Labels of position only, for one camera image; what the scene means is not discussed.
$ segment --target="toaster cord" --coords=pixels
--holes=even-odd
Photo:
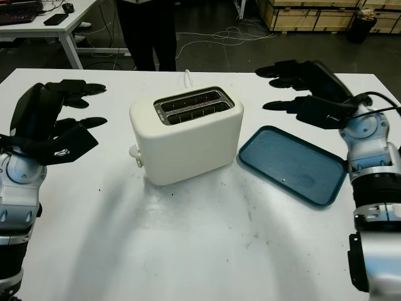
[[[192,77],[190,77],[190,71],[188,69],[185,69],[185,73],[184,73],[184,86],[185,86],[185,88],[188,88],[188,86],[187,86],[187,77],[189,79],[190,86],[193,87],[194,86],[194,81],[192,80]]]

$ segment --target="toaster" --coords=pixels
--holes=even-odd
[[[130,155],[156,185],[197,176],[234,160],[243,115],[242,103],[219,87],[135,102]]]

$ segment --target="toaster slot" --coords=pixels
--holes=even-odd
[[[230,106],[226,102],[216,102],[203,107],[197,107],[182,113],[172,114],[167,117],[171,125],[180,124],[185,121],[203,117],[217,112],[228,110]]]
[[[201,118],[234,106],[234,102],[219,87],[191,91],[154,102],[155,111],[165,125]]]
[[[162,110],[164,112],[171,112],[178,110],[180,108],[188,108],[194,105],[199,105],[201,103],[210,102],[212,100],[217,100],[220,95],[217,91],[211,91],[207,93],[198,94],[191,97],[185,97],[178,100],[173,100],[161,104]]]

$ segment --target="white desk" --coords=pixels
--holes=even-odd
[[[261,109],[291,100],[295,91],[272,88],[252,73],[191,76],[195,85],[219,85],[243,102],[239,147],[261,126],[273,125],[346,157],[337,131]],[[338,76],[353,93],[392,97],[374,75]],[[84,157],[48,168],[40,190],[44,211],[23,265],[23,300],[367,300],[348,272],[348,235],[355,232],[348,179],[324,209],[237,162],[154,186],[128,154],[135,143],[128,109],[144,97],[185,90],[183,73],[17,69],[0,84],[0,132],[8,132],[28,88],[64,78],[102,83],[107,91],[88,97],[87,109],[64,108],[60,118],[103,116],[108,123],[91,130],[99,145]],[[387,115],[390,138],[400,145],[394,129],[401,122],[396,113]]]
[[[84,15],[92,6],[98,4],[101,0],[71,0],[74,4],[75,12],[71,13],[63,22],[57,26],[45,26],[43,21],[46,21],[54,14],[64,13],[60,6],[52,12],[48,12],[42,16],[37,16],[33,22],[24,24],[14,24],[0,26],[1,38],[50,38],[58,37],[63,45],[64,51],[67,54],[68,60],[74,69],[83,69],[81,61],[77,54],[72,31],[82,22]],[[43,10],[53,8],[51,2],[44,3]]]

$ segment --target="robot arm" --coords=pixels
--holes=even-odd
[[[310,90],[312,95],[288,102],[271,102],[266,110],[285,110],[322,129],[339,129],[348,146],[348,173],[356,204],[348,262],[354,286],[370,293],[371,301],[401,300],[401,157],[388,142],[388,121],[382,113],[400,108],[384,95],[353,96],[322,63],[284,61],[256,73],[276,78],[278,88]],[[392,107],[372,108],[369,95]]]
[[[57,120],[62,107],[85,108],[81,99],[105,91],[80,80],[37,83],[18,101],[10,136],[0,135],[0,301],[12,300],[23,277],[21,268],[36,217],[46,165],[75,161],[98,144],[87,131],[104,124],[95,117]]]

